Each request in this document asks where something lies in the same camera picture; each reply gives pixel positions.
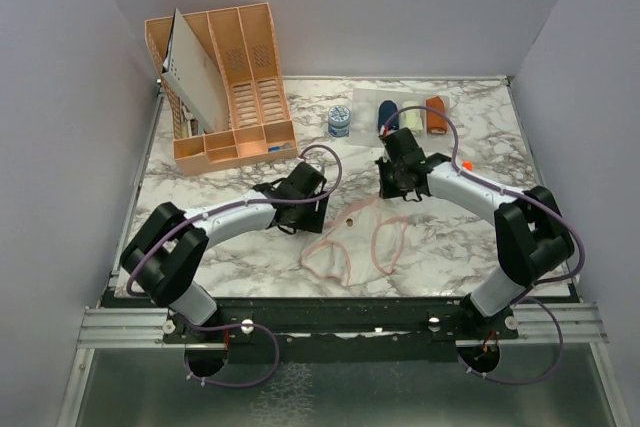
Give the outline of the navy blue underwear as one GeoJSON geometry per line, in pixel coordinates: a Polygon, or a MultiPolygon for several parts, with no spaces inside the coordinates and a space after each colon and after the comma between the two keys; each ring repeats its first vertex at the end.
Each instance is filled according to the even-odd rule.
{"type": "Polygon", "coordinates": [[[399,117],[396,115],[398,107],[392,100],[383,101],[378,109],[377,129],[382,135],[386,131],[397,131],[399,129],[399,117]]]}

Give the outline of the white pink underwear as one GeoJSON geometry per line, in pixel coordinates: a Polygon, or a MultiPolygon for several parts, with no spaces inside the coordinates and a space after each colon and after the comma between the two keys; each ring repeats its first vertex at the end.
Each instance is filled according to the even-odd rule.
{"type": "Polygon", "coordinates": [[[405,246],[409,219],[376,195],[346,207],[311,239],[300,257],[302,267],[320,279],[344,287],[391,275],[405,246]]]}

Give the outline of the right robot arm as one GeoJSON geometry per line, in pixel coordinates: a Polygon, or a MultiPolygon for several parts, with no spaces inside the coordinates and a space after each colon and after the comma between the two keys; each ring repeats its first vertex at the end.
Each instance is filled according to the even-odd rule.
{"type": "Polygon", "coordinates": [[[447,155],[428,156],[407,128],[380,140],[385,154],[376,165],[382,198],[420,202],[435,197],[494,228],[498,267],[460,302],[457,320],[467,336],[486,335],[498,314],[574,254],[569,229],[548,189],[511,188],[472,174],[447,155]]]}

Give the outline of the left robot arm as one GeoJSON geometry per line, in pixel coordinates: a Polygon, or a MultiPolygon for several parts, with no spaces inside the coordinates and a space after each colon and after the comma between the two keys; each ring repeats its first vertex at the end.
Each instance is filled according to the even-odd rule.
{"type": "Polygon", "coordinates": [[[326,178],[306,162],[285,178],[254,186],[212,207],[156,207],[120,256],[120,266],[158,307],[186,319],[186,329],[206,342],[220,332],[214,298],[195,281],[204,253],[242,234],[273,227],[287,233],[319,233],[324,225],[326,178]]]}

